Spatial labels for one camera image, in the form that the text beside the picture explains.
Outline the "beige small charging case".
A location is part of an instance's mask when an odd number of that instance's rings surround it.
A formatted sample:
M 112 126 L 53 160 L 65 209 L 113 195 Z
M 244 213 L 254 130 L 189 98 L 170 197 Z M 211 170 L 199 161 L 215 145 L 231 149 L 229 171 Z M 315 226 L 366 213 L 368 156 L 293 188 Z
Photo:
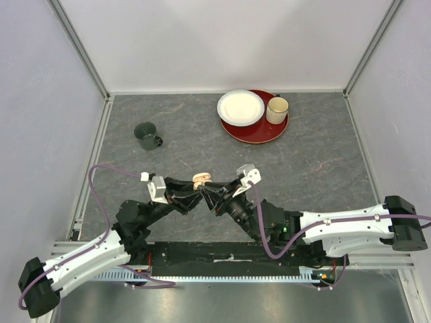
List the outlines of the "beige small charging case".
M 197 190 L 200 186 L 203 186 L 206 182 L 211 182 L 211 174 L 208 172 L 202 172 L 195 174 L 192 178 L 193 188 Z

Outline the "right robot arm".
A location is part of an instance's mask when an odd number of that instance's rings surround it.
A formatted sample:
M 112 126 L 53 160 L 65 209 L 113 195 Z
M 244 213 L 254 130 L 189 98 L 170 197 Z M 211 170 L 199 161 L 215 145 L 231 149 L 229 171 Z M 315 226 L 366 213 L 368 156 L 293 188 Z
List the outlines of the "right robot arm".
M 195 180 L 207 206 L 217 216 L 225 213 L 254 241 L 261 242 L 271 259 L 289 254 L 306 266 L 323 266 L 349 252 L 388 245 L 397 252 L 428 249 L 423 230 L 429 217 L 397 195 L 364 209 L 332 213 L 286 211 L 258 196 L 257 185 L 242 178 L 231 183 Z

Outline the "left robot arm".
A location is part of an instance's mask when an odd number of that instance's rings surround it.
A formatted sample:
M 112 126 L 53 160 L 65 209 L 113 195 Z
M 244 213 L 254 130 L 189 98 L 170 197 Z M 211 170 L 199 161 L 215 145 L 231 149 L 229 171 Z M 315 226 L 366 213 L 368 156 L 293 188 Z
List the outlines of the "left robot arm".
M 125 201 L 114 224 L 108 224 L 103 234 L 69 253 L 45 262 L 38 257 L 30 259 L 18 281 L 19 308 L 31 318 L 41 317 L 96 275 L 129 262 L 145 262 L 149 226 L 173 211 L 186 215 L 202 199 L 198 187 L 210 179 L 208 173 L 196 174 L 190 181 L 141 173 L 150 201 Z

